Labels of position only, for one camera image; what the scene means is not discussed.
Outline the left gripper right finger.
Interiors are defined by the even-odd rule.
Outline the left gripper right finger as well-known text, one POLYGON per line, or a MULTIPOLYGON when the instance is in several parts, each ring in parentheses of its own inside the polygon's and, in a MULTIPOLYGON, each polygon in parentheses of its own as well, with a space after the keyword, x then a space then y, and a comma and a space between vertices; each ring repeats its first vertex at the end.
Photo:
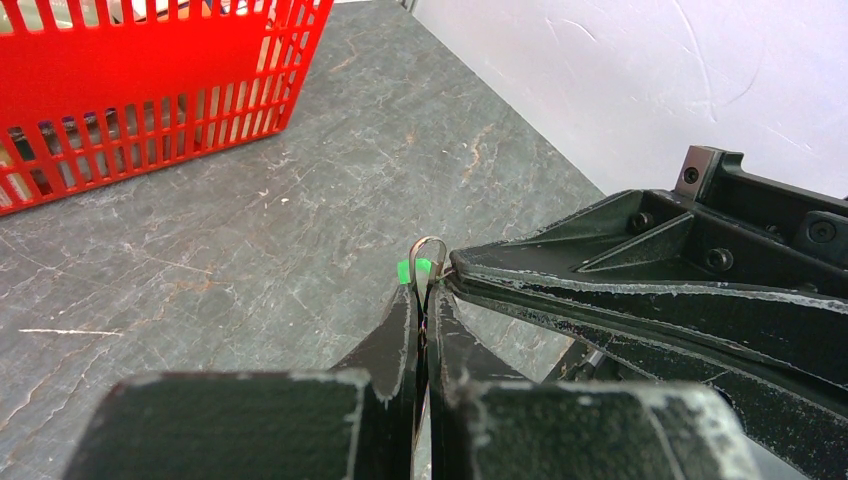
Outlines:
POLYGON ((515 371, 434 286, 427 307, 436 479, 757 479, 729 406, 692 383, 543 382, 515 371))

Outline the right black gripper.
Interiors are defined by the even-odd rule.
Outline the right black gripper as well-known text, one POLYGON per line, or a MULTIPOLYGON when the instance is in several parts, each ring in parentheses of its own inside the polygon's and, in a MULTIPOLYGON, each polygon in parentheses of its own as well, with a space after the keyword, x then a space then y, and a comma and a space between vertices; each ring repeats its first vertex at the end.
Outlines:
POLYGON ((673 192, 615 194, 451 253, 463 300, 705 384, 812 479, 847 475, 847 201, 688 148, 673 192))

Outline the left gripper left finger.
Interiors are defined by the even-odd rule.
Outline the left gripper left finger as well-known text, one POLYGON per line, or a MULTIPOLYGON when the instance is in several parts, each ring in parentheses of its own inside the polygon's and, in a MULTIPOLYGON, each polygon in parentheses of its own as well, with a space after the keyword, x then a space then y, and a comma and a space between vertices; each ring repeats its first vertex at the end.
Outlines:
POLYGON ((117 383, 68 479, 408 479, 421 405, 418 302, 396 288, 379 325, 327 370, 155 372, 117 383))

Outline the wire keyring with keys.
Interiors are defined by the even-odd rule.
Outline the wire keyring with keys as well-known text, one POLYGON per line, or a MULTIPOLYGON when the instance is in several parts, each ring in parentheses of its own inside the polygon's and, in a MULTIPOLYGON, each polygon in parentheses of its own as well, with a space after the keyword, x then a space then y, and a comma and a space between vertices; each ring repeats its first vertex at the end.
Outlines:
POLYGON ((416 296, 416 301, 421 310, 427 303, 427 297, 430 287, 440 280, 443 276, 445 264, 448 256, 448 248, 444 240, 435 235, 424 236, 416 240, 410 247, 408 259, 410 266, 415 267, 417 258, 426 258, 432 262, 432 268, 429 275, 412 273, 413 280, 409 284, 412 292, 416 296))

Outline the key with green tag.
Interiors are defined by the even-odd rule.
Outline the key with green tag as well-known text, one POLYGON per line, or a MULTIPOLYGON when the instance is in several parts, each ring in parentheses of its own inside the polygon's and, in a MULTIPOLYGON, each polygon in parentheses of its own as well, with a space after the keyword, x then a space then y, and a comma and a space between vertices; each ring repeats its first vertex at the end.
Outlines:
POLYGON ((396 273, 398 278, 398 283, 400 285, 408 285, 412 283, 413 275, 425 274, 429 275, 432 268, 432 262, 426 258, 417 258, 415 260, 415 267, 412 268, 410 266, 410 260, 402 260, 397 263, 396 273))

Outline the red plastic shopping basket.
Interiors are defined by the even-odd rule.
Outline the red plastic shopping basket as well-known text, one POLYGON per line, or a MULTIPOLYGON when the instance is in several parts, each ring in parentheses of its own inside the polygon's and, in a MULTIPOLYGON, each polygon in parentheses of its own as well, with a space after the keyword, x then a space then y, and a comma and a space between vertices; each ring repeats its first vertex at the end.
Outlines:
POLYGON ((5 1, 1 211, 283 130, 329 1, 5 1))

